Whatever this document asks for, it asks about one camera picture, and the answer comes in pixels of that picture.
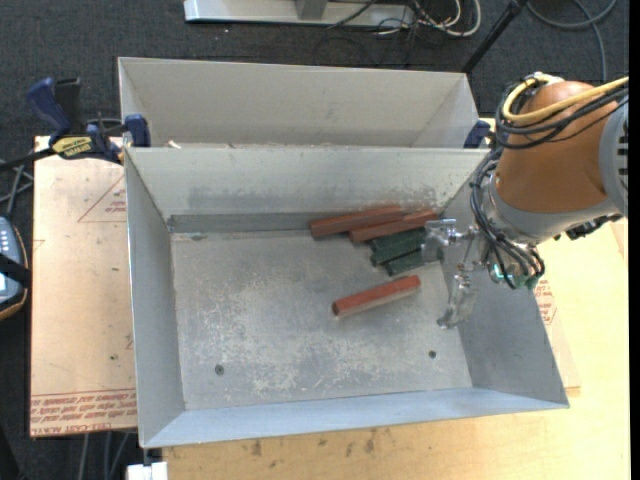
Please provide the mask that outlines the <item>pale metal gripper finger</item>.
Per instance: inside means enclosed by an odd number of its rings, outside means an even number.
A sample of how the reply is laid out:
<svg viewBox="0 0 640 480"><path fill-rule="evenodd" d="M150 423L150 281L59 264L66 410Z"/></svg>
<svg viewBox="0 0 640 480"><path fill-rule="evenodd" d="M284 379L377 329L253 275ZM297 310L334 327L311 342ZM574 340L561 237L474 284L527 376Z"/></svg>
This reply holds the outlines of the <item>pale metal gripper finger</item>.
<svg viewBox="0 0 640 480"><path fill-rule="evenodd" d="M437 320L442 329L455 328L471 316L478 296L476 273L473 263L461 263L456 268L447 306Z"/></svg>
<svg viewBox="0 0 640 480"><path fill-rule="evenodd" d="M447 251L467 238L467 232L457 227L455 218L429 221L424 226L423 262L445 259Z"/></svg>

